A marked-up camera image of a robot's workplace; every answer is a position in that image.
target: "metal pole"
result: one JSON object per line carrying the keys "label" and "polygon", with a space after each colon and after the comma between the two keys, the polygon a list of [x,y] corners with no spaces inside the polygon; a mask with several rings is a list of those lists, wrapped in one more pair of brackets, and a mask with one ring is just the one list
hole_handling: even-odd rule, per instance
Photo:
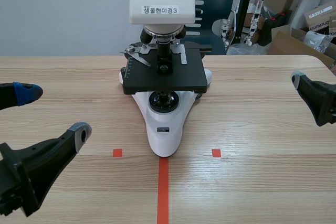
{"label": "metal pole", "polygon": [[250,3],[250,0],[240,0],[239,10],[238,10],[238,15],[237,15],[237,31],[236,31],[236,36],[232,44],[240,43],[249,3]]}

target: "microscope base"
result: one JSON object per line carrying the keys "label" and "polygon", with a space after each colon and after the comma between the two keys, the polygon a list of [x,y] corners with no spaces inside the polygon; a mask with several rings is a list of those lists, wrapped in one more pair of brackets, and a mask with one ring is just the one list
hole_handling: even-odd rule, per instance
{"label": "microscope base", "polygon": [[[212,81],[212,72],[204,69],[208,85]],[[121,73],[119,79],[123,84]],[[153,92],[138,92],[132,95],[145,119],[147,135],[151,149],[159,157],[173,155],[182,138],[186,117],[193,106],[197,94],[190,91],[176,91],[180,101],[178,107],[169,113],[159,113],[151,109],[149,97]]]}

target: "plastic bag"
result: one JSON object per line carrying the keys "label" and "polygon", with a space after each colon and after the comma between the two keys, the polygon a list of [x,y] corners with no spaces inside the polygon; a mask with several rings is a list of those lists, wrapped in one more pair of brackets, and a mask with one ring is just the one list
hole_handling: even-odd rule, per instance
{"label": "plastic bag", "polygon": [[330,35],[323,35],[314,33],[313,31],[307,32],[303,43],[310,46],[311,48],[315,49],[318,52],[324,53],[329,47],[330,42],[332,41],[333,37]]}
{"label": "plastic bag", "polygon": [[267,55],[269,45],[262,47],[259,44],[248,46],[247,44],[233,44],[229,47],[227,55]]}

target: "red tape line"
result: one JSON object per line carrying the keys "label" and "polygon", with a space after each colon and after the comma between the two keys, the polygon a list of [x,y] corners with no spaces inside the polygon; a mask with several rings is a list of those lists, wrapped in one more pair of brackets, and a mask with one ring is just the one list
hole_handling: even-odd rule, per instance
{"label": "red tape line", "polygon": [[160,157],[157,224],[169,224],[169,159]]}

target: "blue gripper tip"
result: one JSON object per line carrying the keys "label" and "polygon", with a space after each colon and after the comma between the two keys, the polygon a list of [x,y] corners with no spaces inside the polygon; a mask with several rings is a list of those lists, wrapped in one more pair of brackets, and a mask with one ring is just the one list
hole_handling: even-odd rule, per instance
{"label": "blue gripper tip", "polygon": [[23,106],[40,99],[43,95],[43,89],[35,84],[22,84],[13,82],[18,106]]}

